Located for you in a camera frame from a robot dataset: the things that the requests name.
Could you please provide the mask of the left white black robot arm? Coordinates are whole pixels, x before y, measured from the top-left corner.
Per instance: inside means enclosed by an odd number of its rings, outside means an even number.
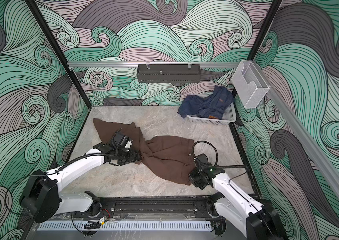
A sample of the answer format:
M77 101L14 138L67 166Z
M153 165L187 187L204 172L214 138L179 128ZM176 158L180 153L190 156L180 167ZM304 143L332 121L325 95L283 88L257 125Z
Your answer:
M99 216L102 205L100 198L90 191L83 194L64 195L62 190L88 171L103 164L120 167L141 160L140 153L131 143L126 147L99 143L83 156L47 172L35 171L29 177L20 197L20 205L36 223L65 213L84 213L89 218Z

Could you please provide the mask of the brown trousers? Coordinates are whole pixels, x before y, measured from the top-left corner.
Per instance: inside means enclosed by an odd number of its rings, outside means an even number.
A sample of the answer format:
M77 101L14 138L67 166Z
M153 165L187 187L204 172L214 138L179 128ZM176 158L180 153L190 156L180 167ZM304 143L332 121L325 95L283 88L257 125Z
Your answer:
M181 185L191 185L189 173L196 167L191 156L194 140L178 136L156 136L146 140L135 123L122 124L93 119L100 140L110 141L120 130L132 139L132 147L140 152L143 163L156 176Z

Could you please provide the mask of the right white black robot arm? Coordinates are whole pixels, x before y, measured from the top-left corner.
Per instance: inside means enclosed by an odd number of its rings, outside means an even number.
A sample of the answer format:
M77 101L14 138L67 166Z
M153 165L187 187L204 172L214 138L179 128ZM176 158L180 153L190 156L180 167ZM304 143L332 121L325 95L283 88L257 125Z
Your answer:
M248 240L286 240L281 218L270 204L262 204L250 197L229 176L219 169L194 168L191 183L200 189L211 186L219 192L213 202L213 213L224 217Z

